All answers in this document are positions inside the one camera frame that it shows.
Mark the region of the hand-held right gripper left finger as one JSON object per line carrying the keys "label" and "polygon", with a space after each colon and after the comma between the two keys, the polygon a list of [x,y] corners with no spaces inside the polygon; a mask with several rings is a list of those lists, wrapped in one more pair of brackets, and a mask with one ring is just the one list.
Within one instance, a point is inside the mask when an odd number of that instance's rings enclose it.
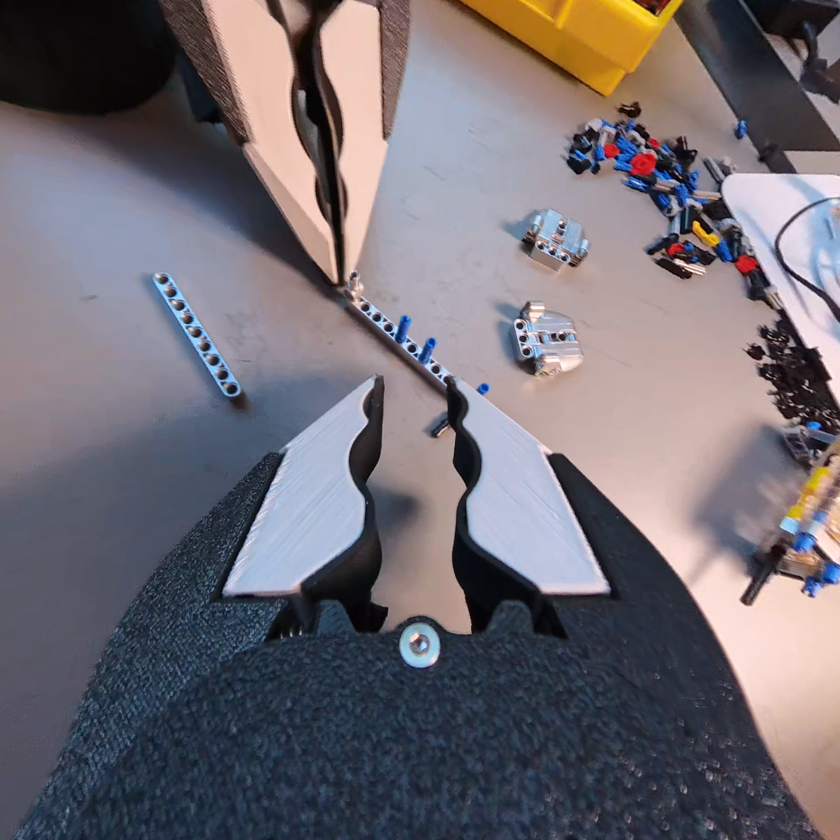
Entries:
{"label": "hand-held right gripper left finger", "polygon": [[286,600],[300,629],[335,601],[356,631],[382,629],[368,480],[382,453],[384,395],[384,377],[370,376],[279,452],[222,584],[225,600]]}

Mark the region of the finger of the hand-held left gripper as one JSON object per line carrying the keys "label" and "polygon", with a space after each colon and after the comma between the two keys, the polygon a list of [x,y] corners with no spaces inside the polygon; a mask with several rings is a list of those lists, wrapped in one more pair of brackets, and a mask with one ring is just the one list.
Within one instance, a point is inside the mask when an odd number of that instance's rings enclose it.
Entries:
{"label": "finger of the hand-held left gripper", "polygon": [[380,14],[370,3],[337,2],[316,17],[312,68],[331,282],[346,282],[358,264],[387,153],[380,47]]}
{"label": "finger of the hand-held left gripper", "polygon": [[292,111],[296,66],[287,31],[262,2],[203,6],[245,126],[245,157],[308,255],[337,284],[333,231],[319,206],[316,168]]}

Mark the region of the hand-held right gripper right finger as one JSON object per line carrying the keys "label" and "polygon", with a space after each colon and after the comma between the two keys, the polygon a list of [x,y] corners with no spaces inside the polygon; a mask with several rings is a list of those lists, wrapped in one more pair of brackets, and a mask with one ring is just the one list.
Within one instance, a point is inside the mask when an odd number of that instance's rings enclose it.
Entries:
{"label": "hand-held right gripper right finger", "polygon": [[536,632],[561,632],[555,598],[608,597],[612,587],[577,518],[552,453],[460,379],[447,385],[453,465],[464,484],[452,565],[472,632],[504,602]]}

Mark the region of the silver engine block piece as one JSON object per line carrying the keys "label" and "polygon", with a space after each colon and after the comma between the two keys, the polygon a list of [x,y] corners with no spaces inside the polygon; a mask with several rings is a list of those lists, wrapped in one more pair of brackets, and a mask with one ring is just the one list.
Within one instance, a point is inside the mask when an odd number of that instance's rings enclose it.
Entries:
{"label": "silver engine block piece", "polygon": [[511,340],[519,362],[535,377],[571,373],[584,361],[574,321],[530,300],[511,326]]}
{"label": "silver engine block piece", "polygon": [[582,225],[552,208],[532,216],[521,241],[531,259],[553,271],[577,267],[590,249]]}

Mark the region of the long grey beam with pins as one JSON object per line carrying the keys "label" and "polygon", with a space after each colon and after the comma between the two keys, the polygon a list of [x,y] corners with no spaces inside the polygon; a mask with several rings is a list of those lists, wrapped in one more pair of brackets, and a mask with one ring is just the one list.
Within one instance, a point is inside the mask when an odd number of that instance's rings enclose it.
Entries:
{"label": "long grey beam with pins", "polygon": [[433,388],[442,394],[454,375],[435,357],[436,339],[425,342],[412,339],[409,330],[412,320],[401,316],[397,320],[375,306],[364,295],[364,284],[358,270],[352,270],[341,287],[345,307],[351,316],[373,334],[390,352],[411,367]]}

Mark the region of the short grey perforated beam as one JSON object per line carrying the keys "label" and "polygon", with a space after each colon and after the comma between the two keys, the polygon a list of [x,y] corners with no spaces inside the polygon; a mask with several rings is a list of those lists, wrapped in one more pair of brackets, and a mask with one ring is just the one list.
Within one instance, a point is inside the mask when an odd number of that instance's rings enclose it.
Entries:
{"label": "short grey perforated beam", "polygon": [[185,299],[173,277],[165,272],[151,276],[159,292],[187,341],[195,351],[203,368],[208,372],[217,389],[230,401],[237,401],[244,392],[237,377],[230,370],[224,356],[204,328],[190,302]]}

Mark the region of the person's black clothing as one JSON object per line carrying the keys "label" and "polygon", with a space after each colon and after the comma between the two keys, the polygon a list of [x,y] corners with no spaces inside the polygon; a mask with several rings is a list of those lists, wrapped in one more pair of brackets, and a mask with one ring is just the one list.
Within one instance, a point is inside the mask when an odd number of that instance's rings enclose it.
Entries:
{"label": "person's black clothing", "polygon": [[100,116],[147,102],[178,47],[155,1],[2,1],[1,100]]}

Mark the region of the yellow storage bin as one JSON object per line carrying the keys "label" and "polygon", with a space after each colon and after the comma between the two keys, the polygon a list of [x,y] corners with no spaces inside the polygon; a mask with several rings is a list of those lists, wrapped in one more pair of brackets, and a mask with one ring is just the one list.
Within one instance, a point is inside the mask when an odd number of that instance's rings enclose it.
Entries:
{"label": "yellow storage bin", "polygon": [[464,1],[514,39],[608,97],[638,68],[682,1]]}

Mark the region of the transparent brick assembly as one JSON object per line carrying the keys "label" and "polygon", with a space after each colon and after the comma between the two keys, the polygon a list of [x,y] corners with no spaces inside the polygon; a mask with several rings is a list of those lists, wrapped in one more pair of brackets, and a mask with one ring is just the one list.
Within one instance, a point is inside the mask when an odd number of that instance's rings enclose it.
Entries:
{"label": "transparent brick assembly", "polygon": [[807,475],[794,504],[753,554],[754,573],[740,599],[745,606],[774,575],[801,581],[810,598],[839,583],[839,436],[816,421],[789,423],[781,436]]}

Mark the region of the pile of black pins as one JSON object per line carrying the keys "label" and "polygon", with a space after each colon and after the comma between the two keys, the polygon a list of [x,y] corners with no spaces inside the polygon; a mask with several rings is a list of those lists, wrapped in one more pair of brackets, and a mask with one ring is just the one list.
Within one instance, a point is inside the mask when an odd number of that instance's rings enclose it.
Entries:
{"label": "pile of black pins", "polygon": [[773,404],[788,422],[819,423],[830,433],[839,429],[839,406],[817,349],[806,348],[788,316],[780,312],[772,325],[758,329],[759,342],[745,353],[759,377],[770,385]]}

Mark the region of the pile of small mixed pieces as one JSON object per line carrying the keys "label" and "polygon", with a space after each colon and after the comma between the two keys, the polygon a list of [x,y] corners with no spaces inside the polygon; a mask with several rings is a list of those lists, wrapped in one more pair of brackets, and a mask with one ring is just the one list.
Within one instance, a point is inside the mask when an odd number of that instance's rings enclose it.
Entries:
{"label": "pile of small mixed pieces", "polygon": [[716,262],[729,265],[743,280],[748,299],[781,311],[780,293],[722,196],[732,168],[705,158],[702,163],[714,188],[701,189],[697,150],[685,135],[657,139],[640,122],[641,111],[633,101],[620,105],[614,119],[582,124],[570,139],[567,165],[577,175],[612,167],[627,189],[652,202],[667,228],[644,252],[672,277],[688,280],[705,275]]}

